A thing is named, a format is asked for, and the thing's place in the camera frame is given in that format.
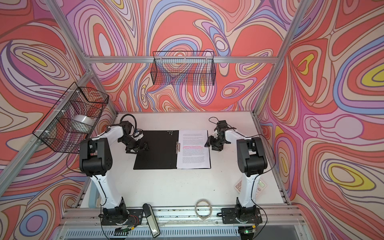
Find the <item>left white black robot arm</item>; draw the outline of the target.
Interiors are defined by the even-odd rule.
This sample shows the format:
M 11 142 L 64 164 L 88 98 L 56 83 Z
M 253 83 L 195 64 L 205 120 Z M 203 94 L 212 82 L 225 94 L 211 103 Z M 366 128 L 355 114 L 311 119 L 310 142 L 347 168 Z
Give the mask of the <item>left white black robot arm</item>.
M 115 209 L 122 205 L 124 198 L 109 177 L 113 166 L 111 144 L 123 144 L 126 153 L 137 154 L 144 146 L 141 139 L 144 131 L 135 130 L 131 124 L 115 124 L 94 137 L 83 140 L 79 149 L 79 168 L 91 178 L 102 198 L 103 209 Z

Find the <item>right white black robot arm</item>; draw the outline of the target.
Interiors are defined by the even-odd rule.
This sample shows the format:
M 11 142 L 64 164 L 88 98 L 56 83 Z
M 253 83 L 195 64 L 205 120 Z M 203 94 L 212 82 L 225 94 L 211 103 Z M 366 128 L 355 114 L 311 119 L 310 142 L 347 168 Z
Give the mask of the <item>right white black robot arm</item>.
M 268 167 L 266 151 L 262 135 L 245 136 L 235 127 L 224 121 L 217 123 L 213 135 L 209 136 L 206 148 L 220 152 L 224 145 L 235 143 L 237 147 L 237 163 L 242 176 L 240 195 L 237 197 L 236 209 L 243 210 L 256 207 L 254 187 Z

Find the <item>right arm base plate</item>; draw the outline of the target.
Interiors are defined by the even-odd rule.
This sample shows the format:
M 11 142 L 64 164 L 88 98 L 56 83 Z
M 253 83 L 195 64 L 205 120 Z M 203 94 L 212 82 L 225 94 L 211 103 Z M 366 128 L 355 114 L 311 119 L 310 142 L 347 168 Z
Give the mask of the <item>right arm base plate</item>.
M 217 217 L 222 218 L 223 224 L 254 224 L 263 223 L 260 209 L 255 208 L 222 208 L 221 212 L 217 213 Z

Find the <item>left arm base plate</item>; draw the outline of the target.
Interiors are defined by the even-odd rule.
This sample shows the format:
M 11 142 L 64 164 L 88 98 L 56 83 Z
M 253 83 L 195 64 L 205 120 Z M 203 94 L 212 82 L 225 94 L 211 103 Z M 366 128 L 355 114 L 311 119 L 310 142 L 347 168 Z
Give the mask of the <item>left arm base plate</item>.
M 144 211 L 142 209 L 128 209 L 124 215 L 106 215 L 101 219 L 102 226 L 128 226 L 136 227 L 141 225 Z

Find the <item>white black lever arch folder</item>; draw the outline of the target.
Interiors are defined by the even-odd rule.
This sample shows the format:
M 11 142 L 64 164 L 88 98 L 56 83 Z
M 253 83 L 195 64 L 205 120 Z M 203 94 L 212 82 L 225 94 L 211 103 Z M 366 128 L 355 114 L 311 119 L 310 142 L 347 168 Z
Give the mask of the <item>white black lever arch folder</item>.
M 179 131 L 144 131 L 149 150 L 137 153 L 134 170 L 177 169 Z

